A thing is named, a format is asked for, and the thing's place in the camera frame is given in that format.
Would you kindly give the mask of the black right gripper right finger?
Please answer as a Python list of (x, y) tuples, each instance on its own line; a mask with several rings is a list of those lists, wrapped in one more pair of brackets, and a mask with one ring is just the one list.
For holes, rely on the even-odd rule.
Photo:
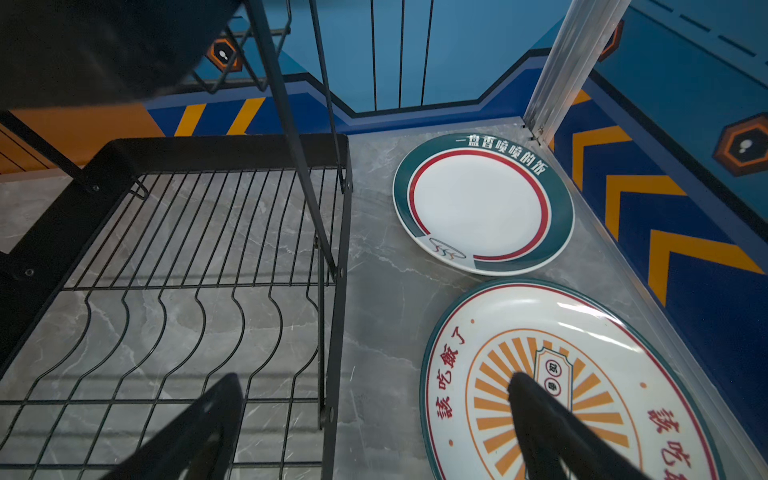
[(645, 479), (647, 476), (524, 372), (512, 375), (508, 401), (530, 479)]

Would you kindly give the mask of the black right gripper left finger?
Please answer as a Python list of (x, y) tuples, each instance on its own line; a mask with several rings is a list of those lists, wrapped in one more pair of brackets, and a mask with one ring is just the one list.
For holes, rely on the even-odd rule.
[(240, 426), (244, 397), (239, 378), (225, 375), (107, 479), (223, 479)]

